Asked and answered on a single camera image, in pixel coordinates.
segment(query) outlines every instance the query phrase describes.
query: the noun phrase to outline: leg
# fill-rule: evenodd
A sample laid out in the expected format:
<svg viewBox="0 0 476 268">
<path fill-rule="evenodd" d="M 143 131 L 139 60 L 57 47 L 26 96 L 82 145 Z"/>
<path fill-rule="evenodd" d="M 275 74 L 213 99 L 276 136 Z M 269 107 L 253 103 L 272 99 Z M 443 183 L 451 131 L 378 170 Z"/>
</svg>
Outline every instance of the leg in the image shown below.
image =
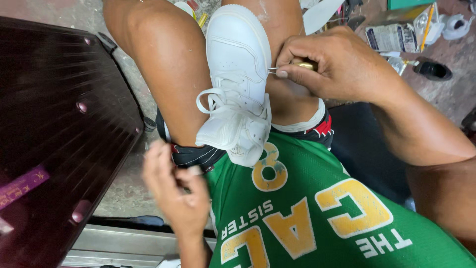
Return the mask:
<svg viewBox="0 0 476 268">
<path fill-rule="evenodd" d="M 305 34 L 299 0 L 223 0 L 222 5 L 238 4 L 251 10 L 261 21 L 271 46 L 272 67 L 284 41 L 291 35 Z M 308 90 L 270 74 L 269 93 L 273 123 L 290 125 L 308 121 L 318 109 L 319 99 Z"/>
<path fill-rule="evenodd" d="M 194 147 L 208 119 L 196 96 L 212 87 L 197 22 L 166 0 L 104 0 L 103 10 L 108 30 L 136 62 L 173 142 Z"/>
</svg>

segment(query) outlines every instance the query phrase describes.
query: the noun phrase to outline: green jersey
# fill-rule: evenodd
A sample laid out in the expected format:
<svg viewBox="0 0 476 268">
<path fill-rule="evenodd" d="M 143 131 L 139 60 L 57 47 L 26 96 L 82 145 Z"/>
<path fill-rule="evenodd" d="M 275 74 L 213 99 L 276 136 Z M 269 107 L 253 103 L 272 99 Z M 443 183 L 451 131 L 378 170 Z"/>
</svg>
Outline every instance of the green jersey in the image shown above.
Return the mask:
<svg viewBox="0 0 476 268">
<path fill-rule="evenodd" d="M 322 144 L 271 133 L 253 168 L 207 173 L 210 267 L 476 267 L 432 221 L 351 178 Z"/>
</svg>

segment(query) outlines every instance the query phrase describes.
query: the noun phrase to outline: sneaker sole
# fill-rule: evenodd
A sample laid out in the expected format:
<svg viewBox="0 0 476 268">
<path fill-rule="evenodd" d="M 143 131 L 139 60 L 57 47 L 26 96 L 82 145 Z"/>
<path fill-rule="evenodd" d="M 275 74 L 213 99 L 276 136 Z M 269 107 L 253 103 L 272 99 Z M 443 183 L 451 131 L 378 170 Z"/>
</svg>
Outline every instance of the sneaker sole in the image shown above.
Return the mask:
<svg viewBox="0 0 476 268">
<path fill-rule="evenodd" d="M 217 11 L 215 11 L 215 13 L 213 13 L 208 25 L 212 23 L 214 18 L 223 15 L 240 18 L 250 26 L 250 28 L 253 30 L 256 37 L 258 38 L 259 44 L 261 46 L 261 51 L 265 55 L 266 69 L 271 68 L 271 46 L 269 45 L 268 35 L 266 34 L 265 28 L 263 28 L 263 25 L 261 24 L 261 22 L 259 22 L 255 14 L 253 14 L 251 10 L 245 8 L 244 6 L 236 4 L 225 5 L 220 7 L 219 9 L 217 9 Z"/>
</svg>

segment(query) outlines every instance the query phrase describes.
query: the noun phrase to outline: concrete floor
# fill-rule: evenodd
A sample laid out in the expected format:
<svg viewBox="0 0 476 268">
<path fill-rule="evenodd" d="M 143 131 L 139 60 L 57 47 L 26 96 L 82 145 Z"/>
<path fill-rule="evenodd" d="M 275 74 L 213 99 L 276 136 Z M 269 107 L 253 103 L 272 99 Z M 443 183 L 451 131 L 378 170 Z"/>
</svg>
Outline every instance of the concrete floor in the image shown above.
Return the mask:
<svg viewBox="0 0 476 268">
<path fill-rule="evenodd" d="M 211 15 L 221 3 L 221 0 L 195 1 L 199 4 L 198 18 L 203 12 Z M 386 0 L 365 0 L 365 5 L 361 10 L 357 8 L 356 12 L 365 15 L 368 21 L 378 12 L 386 9 L 386 2 Z M 471 12 L 464 2 L 440 0 L 438 3 L 442 14 L 462 13 L 465 18 L 470 17 Z M 92 33 L 100 31 L 110 36 L 102 17 L 102 2 L 99 0 L 0 0 L 0 6 L 0 16 L 82 29 Z M 365 23 L 356 31 L 362 37 L 364 37 L 362 29 Z M 440 38 L 437 43 L 422 53 L 423 56 L 446 64 L 454 73 L 452 80 L 432 82 L 415 74 L 410 68 L 407 68 L 403 75 L 404 79 L 420 95 L 457 125 L 476 104 L 475 39 L 476 25 L 473 25 L 470 33 L 465 37 L 457 41 L 446 41 Z M 134 61 L 121 49 L 117 49 L 114 53 L 143 113 L 155 119 L 155 102 Z M 405 56 L 409 59 L 417 57 L 417 55 L 411 54 Z M 337 103 L 339 102 L 330 101 L 328 105 Z M 150 143 L 157 138 L 157 132 L 143 135 L 142 141 L 136 145 L 127 158 L 94 215 L 114 217 L 161 215 L 140 178 L 144 142 Z"/>
</svg>

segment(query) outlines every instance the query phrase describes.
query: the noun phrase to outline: shorts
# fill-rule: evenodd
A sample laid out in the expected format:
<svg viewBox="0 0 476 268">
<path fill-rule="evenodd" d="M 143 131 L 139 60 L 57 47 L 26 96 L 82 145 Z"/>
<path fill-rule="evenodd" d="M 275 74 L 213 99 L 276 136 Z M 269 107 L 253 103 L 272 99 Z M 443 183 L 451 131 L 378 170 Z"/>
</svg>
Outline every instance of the shorts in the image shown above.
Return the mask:
<svg viewBox="0 0 476 268">
<path fill-rule="evenodd" d="M 323 108 L 325 111 L 322 111 L 321 108 L 319 108 L 316 112 L 316 114 L 320 113 L 319 117 L 321 117 L 321 119 L 319 123 L 307 130 L 293 131 L 292 128 L 288 127 L 287 131 L 284 132 L 278 130 L 277 128 L 280 127 L 275 125 L 276 127 L 271 127 L 271 132 L 285 134 L 299 140 L 320 143 L 330 149 L 332 137 L 334 135 L 334 131 L 331 129 L 332 119 L 329 111 L 325 107 Z M 159 136 L 163 140 L 167 140 L 167 127 L 159 109 L 157 109 L 157 117 L 155 121 L 157 123 L 157 131 Z M 195 148 L 182 147 L 180 145 L 171 143 L 171 146 L 172 160 L 177 168 L 188 168 L 194 165 L 199 165 L 204 173 L 212 170 L 213 165 L 227 153 L 224 150 L 217 149 L 210 145 L 205 145 L 201 148 Z"/>
</svg>

